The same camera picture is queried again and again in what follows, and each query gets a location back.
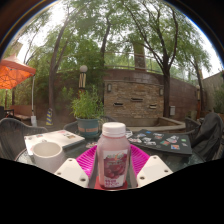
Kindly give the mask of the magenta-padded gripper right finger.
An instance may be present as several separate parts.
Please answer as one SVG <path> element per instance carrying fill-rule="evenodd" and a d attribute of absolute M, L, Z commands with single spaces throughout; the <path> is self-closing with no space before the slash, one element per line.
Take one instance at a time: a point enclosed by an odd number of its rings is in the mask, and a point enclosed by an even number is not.
<path fill-rule="evenodd" d="M 137 146 L 131 146 L 129 176 L 133 188 L 140 188 L 172 174 L 157 155 L 149 156 Z"/>

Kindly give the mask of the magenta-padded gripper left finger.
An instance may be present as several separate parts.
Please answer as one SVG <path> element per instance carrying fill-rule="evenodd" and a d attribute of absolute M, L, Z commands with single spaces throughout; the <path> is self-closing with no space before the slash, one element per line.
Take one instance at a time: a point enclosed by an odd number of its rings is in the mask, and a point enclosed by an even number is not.
<path fill-rule="evenodd" d="M 81 187 L 94 188 L 97 177 L 96 147 L 87 149 L 76 159 L 68 158 L 55 175 Z"/>

